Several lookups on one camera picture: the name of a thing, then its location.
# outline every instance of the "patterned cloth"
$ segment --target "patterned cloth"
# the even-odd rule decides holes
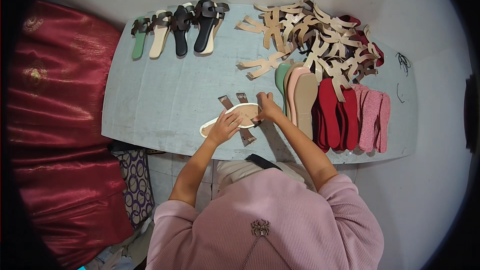
[[[125,208],[133,228],[148,218],[155,207],[152,185],[147,168],[145,149],[112,152],[120,161],[123,180],[127,189],[123,190]]]

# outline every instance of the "floor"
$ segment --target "floor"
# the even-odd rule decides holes
[[[175,180],[189,159],[189,156],[173,153],[150,154],[148,156],[148,168],[150,169],[155,207],[169,199]],[[203,211],[217,193],[219,187],[217,184],[217,162],[218,160],[210,161],[201,180],[195,204],[195,209],[198,212]],[[357,175],[357,166],[357,164],[335,165],[339,173],[346,174],[353,182],[355,182]]]

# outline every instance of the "black wire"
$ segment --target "black wire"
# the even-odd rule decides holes
[[[395,57],[398,57],[398,62],[400,63],[400,68],[403,69],[403,71],[406,73],[406,76],[409,75],[409,68],[412,67],[410,64],[409,59],[407,59],[404,55],[401,53],[397,53]]]
[[[401,100],[400,97],[399,97],[399,84],[396,85],[396,96],[398,97],[398,99],[400,100],[401,103],[405,102],[405,100]]]

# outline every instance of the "black sandal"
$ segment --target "black sandal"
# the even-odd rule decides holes
[[[194,6],[190,2],[177,7],[170,18],[173,36],[175,37],[175,51],[177,56],[185,56],[188,52],[186,33],[194,17]]]
[[[230,11],[226,3],[214,3],[211,0],[199,0],[195,7],[195,16],[192,19],[194,24],[198,24],[200,33],[193,49],[201,54],[213,52],[215,37],[223,19],[225,12]]]

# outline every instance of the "pink sweater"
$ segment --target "pink sweater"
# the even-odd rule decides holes
[[[197,213],[166,201],[154,216],[146,269],[241,269],[257,238],[252,222],[270,223],[268,240],[292,269],[376,269],[380,226],[346,175],[314,193],[270,168],[227,186]],[[289,269],[259,237],[244,269]]]

